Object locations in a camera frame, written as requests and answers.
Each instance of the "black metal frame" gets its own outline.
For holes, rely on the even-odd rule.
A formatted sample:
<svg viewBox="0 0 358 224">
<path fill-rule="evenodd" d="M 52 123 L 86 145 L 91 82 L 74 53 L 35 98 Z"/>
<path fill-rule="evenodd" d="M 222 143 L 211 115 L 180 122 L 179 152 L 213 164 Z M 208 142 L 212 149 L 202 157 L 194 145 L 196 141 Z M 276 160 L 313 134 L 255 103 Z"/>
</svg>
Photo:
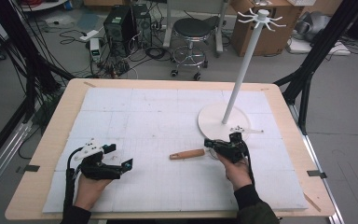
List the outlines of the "black metal frame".
<svg viewBox="0 0 358 224">
<path fill-rule="evenodd" d="M 41 56 L 36 45 L 22 24 L 17 11 L 11 4 L 11 1 L 0 1 L 0 24 L 7 32 L 11 43 L 14 44 L 24 59 L 25 71 L 23 71 L 22 68 L 20 68 L 20 70 L 23 74 L 26 74 L 26 97 L 14 115 L 10 118 L 7 125 L 0 132 L 0 149 L 21 118 L 24 117 L 23 123 L 26 123 L 33 115 L 35 97 L 37 95 L 36 82 L 39 84 L 41 92 L 53 93 L 60 87 L 60 84 L 54 79 L 51 72 L 54 72 L 67 80 L 76 78 Z M 0 44 L 3 46 L 3 49 L 7 49 L 6 46 L 8 43 L 2 41 L 1 36 Z M 8 50 L 7 54 L 12 62 L 15 61 Z"/>
<path fill-rule="evenodd" d="M 303 134 L 307 134 L 306 119 L 312 77 L 330 49 L 336 45 L 343 32 L 357 16 L 358 0 L 343 0 L 300 67 L 289 76 L 274 82 L 278 86 L 290 82 L 282 93 L 284 100 L 289 105 L 294 105 L 297 96 L 301 93 L 298 126 Z"/>
</svg>

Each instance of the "black stool seat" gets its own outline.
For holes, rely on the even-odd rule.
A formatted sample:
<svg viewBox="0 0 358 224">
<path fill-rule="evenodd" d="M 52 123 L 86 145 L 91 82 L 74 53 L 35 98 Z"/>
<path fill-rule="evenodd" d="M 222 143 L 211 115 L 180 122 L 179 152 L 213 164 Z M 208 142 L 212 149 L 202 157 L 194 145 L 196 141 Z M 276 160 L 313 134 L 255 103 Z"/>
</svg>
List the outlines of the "black stool seat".
<svg viewBox="0 0 358 224">
<path fill-rule="evenodd" d="M 211 27 L 206 21 L 193 18 L 185 18 L 176 21 L 174 31 L 184 37 L 205 37 L 211 33 Z"/>
</svg>

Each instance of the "cardboard box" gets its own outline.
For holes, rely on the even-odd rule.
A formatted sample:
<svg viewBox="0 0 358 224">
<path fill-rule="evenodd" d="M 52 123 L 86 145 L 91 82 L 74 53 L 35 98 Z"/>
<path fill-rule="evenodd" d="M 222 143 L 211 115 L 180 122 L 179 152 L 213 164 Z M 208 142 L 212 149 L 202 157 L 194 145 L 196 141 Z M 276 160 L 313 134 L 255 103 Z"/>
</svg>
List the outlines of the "cardboard box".
<svg viewBox="0 0 358 224">
<path fill-rule="evenodd" d="M 268 6 L 257 6 L 253 0 L 232 0 L 231 5 L 242 14 L 250 14 L 249 8 L 256 13 L 259 9 L 266 9 L 269 11 L 270 18 L 279 18 L 281 20 L 275 21 L 277 24 L 285 24 L 286 27 L 276 27 L 273 24 L 269 26 L 275 32 L 270 31 L 264 27 L 261 35 L 257 41 L 254 55 L 274 55 L 282 53 L 286 46 L 292 31 L 295 28 L 296 22 L 300 17 L 304 7 L 295 7 L 286 0 L 269 0 L 271 4 Z M 231 45 L 237 51 L 238 55 L 242 57 L 248 47 L 252 31 L 255 27 L 254 22 L 242 23 L 238 19 L 247 21 L 248 18 L 237 16 L 234 31 L 231 37 Z"/>
<path fill-rule="evenodd" d="M 126 0 L 84 0 L 85 6 L 112 7 L 114 5 L 126 5 Z"/>
<path fill-rule="evenodd" d="M 336 12 L 339 5 L 341 5 L 342 0 L 317 0 L 315 4 L 311 7 L 305 7 L 304 11 L 313 12 L 320 11 L 324 15 L 333 16 Z"/>
</svg>

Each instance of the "stand hooks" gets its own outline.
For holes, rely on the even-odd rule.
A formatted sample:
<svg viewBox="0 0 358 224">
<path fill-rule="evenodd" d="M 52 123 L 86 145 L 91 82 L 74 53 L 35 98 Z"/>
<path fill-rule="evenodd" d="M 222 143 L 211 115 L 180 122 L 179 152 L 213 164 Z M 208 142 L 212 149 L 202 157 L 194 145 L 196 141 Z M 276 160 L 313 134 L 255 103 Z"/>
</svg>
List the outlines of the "stand hooks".
<svg viewBox="0 0 358 224">
<path fill-rule="evenodd" d="M 240 12 L 238 12 L 238 14 L 240 14 L 241 16 L 243 17 L 246 17 L 246 18 L 251 18 L 250 20 L 247 20 L 247 21 L 242 21 L 242 20 L 238 20 L 242 23 L 247 23 L 247 22 L 250 22 L 250 21 L 256 21 L 256 25 L 255 25 L 255 28 L 258 27 L 258 25 L 260 23 L 262 23 L 263 25 L 266 25 L 267 28 L 270 30 L 270 31 L 273 31 L 275 32 L 275 30 L 272 30 L 271 27 L 269 27 L 269 23 L 277 26 L 277 27 L 285 27 L 286 25 L 279 25 L 277 23 L 275 23 L 274 21 L 278 21 L 280 20 L 282 17 L 280 18 L 277 18 L 277 19 L 272 19 L 272 18 L 269 18 L 267 17 L 267 15 L 269 14 L 269 12 L 265 9 L 260 9 L 257 11 L 257 14 L 255 14 L 251 8 L 249 8 L 249 11 L 251 12 L 252 15 L 244 15 Z"/>
</svg>

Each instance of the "white box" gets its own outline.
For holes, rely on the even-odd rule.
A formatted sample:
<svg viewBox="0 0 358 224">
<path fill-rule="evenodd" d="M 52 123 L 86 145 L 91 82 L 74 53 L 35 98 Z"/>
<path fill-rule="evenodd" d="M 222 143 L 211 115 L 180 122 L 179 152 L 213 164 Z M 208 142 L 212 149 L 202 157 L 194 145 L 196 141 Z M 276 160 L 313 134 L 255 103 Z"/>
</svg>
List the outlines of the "white box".
<svg viewBox="0 0 358 224">
<path fill-rule="evenodd" d="M 94 62 L 99 63 L 101 61 L 101 52 L 100 52 L 100 39 L 92 38 L 89 41 L 89 53 Z"/>
<path fill-rule="evenodd" d="M 287 1 L 296 7 L 313 6 L 313 4 L 315 4 L 316 2 L 316 0 L 287 0 Z"/>
</svg>

